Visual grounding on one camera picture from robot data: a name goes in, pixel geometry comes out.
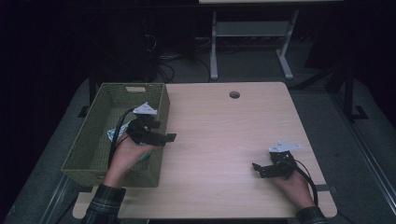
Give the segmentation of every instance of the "dark background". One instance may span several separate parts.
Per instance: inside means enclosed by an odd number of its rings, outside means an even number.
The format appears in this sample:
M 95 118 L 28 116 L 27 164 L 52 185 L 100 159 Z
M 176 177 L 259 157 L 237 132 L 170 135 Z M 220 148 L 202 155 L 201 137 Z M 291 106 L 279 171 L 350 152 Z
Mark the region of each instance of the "dark background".
M 0 220 L 7 215 L 83 80 L 95 73 L 98 84 L 150 81 L 155 77 L 156 55 L 145 50 L 147 39 L 142 34 L 147 29 L 156 32 L 160 44 L 177 47 L 189 57 L 193 57 L 195 35 L 210 32 L 210 27 L 202 25 L 211 20 L 210 12 L 158 12 L 156 20 L 142 24 L 139 13 L 114 16 L 108 11 L 80 10 L 96 7 L 95 2 L 0 1 Z M 112 4 L 122 7 L 130 2 Z M 339 61 L 353 66 L 355 77 L 370 89 L 394 126 L 395 5 L 393 1 L 346 1 L 332 8 L 314 36 L 316 44 L 308 60 L 308 66 L 322 69 Z M 303 13 L 299 20 L 309 21 L 309 15 Z M 180 21 L 178 26 L 173 25 L 175 21 Z M 296 32 L 304 35 L 307 31 L 296 27 Z M 134 50 L 123 51 L 125 45 Z

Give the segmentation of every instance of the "wire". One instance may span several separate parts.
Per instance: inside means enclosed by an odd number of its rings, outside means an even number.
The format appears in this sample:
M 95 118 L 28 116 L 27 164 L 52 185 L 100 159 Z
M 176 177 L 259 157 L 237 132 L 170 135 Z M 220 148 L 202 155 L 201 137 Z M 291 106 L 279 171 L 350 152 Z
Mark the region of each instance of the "wire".
M 309 171 L 308 171 L 308 169 L 306 169 L 306 167 L 303 165 L 303 163 L 302 162 L 300 162 L 300 161 L 297 161 L 298 163 L 300 163 L 304 168 L 305 168 L 305 170 L 306 170 L 306 173 L 308 174 L 308 176 L 309 177 L 311 177 L 311 174 L 309 174 Z
M 311 186 L 312 189 L 312 193 L 314 194 L 314 203 L 318 206 L 318 191 L 317 191 L 317 186 L 315 186 L 314 181 L 312 180 L 311 177 L 309 177 L 306 173 L 304 173 L 304 171 L 302 169 L 300 169 L 300 167 L 295 166 L 290 164 L 287 161 L 284 160 L 280 160 L 282 162 L 284 162 L 285 164 L 287 164 L 288 166 L 290 166 L 291 168 L 293 168 L 295 171 L 297 171 L 298 173 L 300 173 L 300 175 L 303 176 L 303 178 L 305 178 L 305 180 L 308 182 L 308 184 Z
M 114 135 L 113 135 L 113 140 L 111 141 L 110 151 L 108 153 L 108 162 L 107 162 L 108 167 L 110 167 L 111 160 L 113 159 L 114 153 L 116 152 L 117 140 L 119 139 L 119 134 L 120 134 L 120 129 L 121 129 L 122 123 L 124 122 L 125 117 L 132 111 L 134 111 L 134 108 L 128 109 L 127 111 L 125 111 L 125 113 L 119 119 L 119 123 L 117 124 L 116 131 L 114 132 Z
M 201 59 L 195 59 L 197 62 L 200 62 L 201 64 L 203 64 L 204 65 L 204 67 L 206 68 L 206 71 L 207 71 L 207 73 L 208 73 L 208 75 L 209 75 L 209 78 L 208 78 L 208 80 L 207 80 L 207 82 L 210 82 L 210 78 L 211 78 L 211 76 L 210 76 L 210 69 L 209 69 L 209 67 L 207 66 L 207 64 L 206 63 L 204 63 L 204 61 L 202 61 Z
M 244 43 L 243 41 L 241 41 L 240 39 L 238 39 L 236 42 L 234 41 L 230 41 L 227 40 L 227 42 L 229 42 L 230 44 L 225 45 L 224 43 L 221 43 L 221 41 L 219 41 L 219 46 L 218 46 L 218 53 L 219 54 L 235 54 L 241 51 L 244 51 L 248 48 L 248 44 Z
M 150 49 L 148 49 L 148 51 L 152 52 L 155 49 L 155 47 L 157 47 L 157 39 L 155 38 L 154 35 L 145 35 L 145 37 L 150 37 L 154 40 L 153 46 L 150 47 Z
M 127 137 L 129 137 L 129 136 L 131 136 L 131 135 L 126 135 L 124 138 L 122 138 L 122 140 L 120 140 L 119 141 L 119 143 L 117 144 L 117 146 L 116 147 L 118 147 L 120 144 L 121 144 L 121 142 L 123 142 Z
M 195 47 L 196 52 L 204 51 L 205 49 L 209 49 L 209 47 L 211 46 L 212 40 L 209 37 L 204 37 L 202 38 L 202 40 L 204 40 L 205 42 Z
M 169 68 L 172 71 L 172 76 L 168 77 L 168 75 L 166 75 L 166 73 L 163 71 L 163 69 L 161 69 L 161 67 L 159 66 L 158 72 L 160 72 L 160 75 L 163 78 L 163 82 L 164 83 L 173 82 L 173 78 L 175 77 L 175 69 L 173 69 L 173 67 L 171 67 L 168 64 L 160 63 L 159 65 L 165 66 L 165 67 Z
M 171 54 L 171 55 L 163 55 L 160 56 L 161 60 L 173 60 L 182 57 L 181 54 Z

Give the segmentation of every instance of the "gray carpet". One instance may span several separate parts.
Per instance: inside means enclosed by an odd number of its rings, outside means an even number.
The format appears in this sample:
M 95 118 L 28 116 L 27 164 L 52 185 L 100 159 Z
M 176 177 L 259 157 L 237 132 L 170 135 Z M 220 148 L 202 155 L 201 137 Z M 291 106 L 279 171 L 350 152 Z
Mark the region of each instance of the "gray carpet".
M 218 82 L 281 81 L 293 86 L 318 72 L 304 68 L 309 43 L 297 42 L 290 46 L 287 54 L 295 78 L 286 80 L 276 59 L 277 47 L 278 43 L 275 42 L 247 47 L 235 54 L 219 54 Z M 209 55 L 202 53 L 198 58 L 202 61 L 175 60 L 167 63 L 175 70 L 173 82 L 207 82 L 209 74 L 203 63 L 209 66 Z M 170 77 L 170 70 L 164 66 L 162 69 Z M 362 156 L 350 123 L 339 109 L 337 101 L 342 99 L 343 92 L 335 95 L 327 93 L 324 90 L 327 80 L 323 78 L 303 91 L 290 91 L 290 94 L 340 212 L 330 222 L 349 223 L 343 217 L 345 215 L 355 223 L 396 223 L 395 215 Z M 155 81 L 161 82 L 163 79 L 158 76 Z M 88 104 L 88 81 L 85 81 L 76 92 L 64 118 L 21 191 L 5 221 L 6 224 L 55 223 L 64 211 L 66 213 L 60 223 L 79 222 L 72 217 L 72 208 L 68 206 L 78 192 L 90 189 L 63 178 L 60 169 L 83 121 L 78 118 L 78 114 Z M 370 92 L 359 82 L 355 82 L 354 105 L 361 105 L 369 116 L 369 119 L 357 120 L 354 125 L 367 145 L 374 150 L 384 173 L 395 186 L 395 129 L 376 106 Z M 67 183 L 67 188 L 57 190 L 61 180 Z M 60 195 L 54 198 L 60 199 L 58 203 L 51 200 L 54 193 Z M 146 223 L 146 220 L 123 220 L 121 223 Z M 290 219 L 289 223 L 296 223 L 296 220 Z

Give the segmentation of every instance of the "floor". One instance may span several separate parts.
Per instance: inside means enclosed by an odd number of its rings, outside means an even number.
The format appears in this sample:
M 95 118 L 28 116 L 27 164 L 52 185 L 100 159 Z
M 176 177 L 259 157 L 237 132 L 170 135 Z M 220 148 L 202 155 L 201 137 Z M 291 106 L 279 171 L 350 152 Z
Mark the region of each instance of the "floor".
M 205 46 L 205 40 L 200 40 L 199 43 L 200 47 Z M 217 82 L 279 81 L 291 87 L 320 72 L 304 67 L 310 43 L 295 41 L 291 43 L 287 54 L 295 77 L 286 80 L 275 53 L 281 43 L 282 39 L 249 39 L 243 42 L 225 40 L 222 44 L 227 48 L 220 50 L 218 56 Z M 174 56 L 172 50 L 163 55 L 163 63 L 167 66 L 160 66 L 162 71 L 154 82 L 208 81 L 207 49 L 198 51 L 198 60 L 195 61 L 181 58 L 166 61 Z M 290 95 L 338 209 L 338 215 L 331 217 L 330 223 L 395 223 L 396 213 L 389 206 L 390 199 L 385 196 L 384 184 L 381 185 L 381 180 L 376 178 L 373 165 L 365 154 L 369 148 L 386 180 L 391 186 L 396 186 L 396 163 L 393 162 L 396 158 L 396 131 L 376 106 L 370 92 L 358 80 L 355 80 L 353 103 L 361 105 L 369 119 L 358 119 L 351 123 L 340 106 L 343 90 L 336 94 L 327 93 L 325 85 L 328 80 L 325 77 L 303 90 L 290 91 Z M 71 214 L 73 202 L 79 192 L 90 189 L 83 188 L 63 175 L 60 168 L 84 120 L 78 115 L 83 106 L 88 104 L 89 87 L 88 80 L 85 80 L 11 209 L 6 224 L 79 223 Z M 295 219 L 287 221 L 296 223 Z M 128 219 L 121 223 L 147 222 Z M 150 223 L 164 222 L 151 220 Z

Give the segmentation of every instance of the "white table leg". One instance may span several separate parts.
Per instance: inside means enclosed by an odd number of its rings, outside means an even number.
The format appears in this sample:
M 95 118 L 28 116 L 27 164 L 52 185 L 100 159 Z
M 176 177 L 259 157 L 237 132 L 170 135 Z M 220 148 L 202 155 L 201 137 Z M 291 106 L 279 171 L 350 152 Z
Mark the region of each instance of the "white table leg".
M 210 78 L 218 79 L 218 60 L 216 58 L 216 11 L 213 12 L 212 22 L 212 51 L 210 52 Z
M 294 30 L 294 24 L 297 20 L 299 10 L 294 10 L 289 25 L 288 29 L 285 34 L 285 42 L 282 45 L 281 49 L 276 50 L 276 56 L 279 59 L 280 65 L 282 66 L 283 73 L 285 74 L 286 79 L 293 79 L 293 74 L 290 71 L 288 61 L 286 60 L 286 50 L 288 49 L 289 42 L 291 39 L 291 35 L 293 34 Z

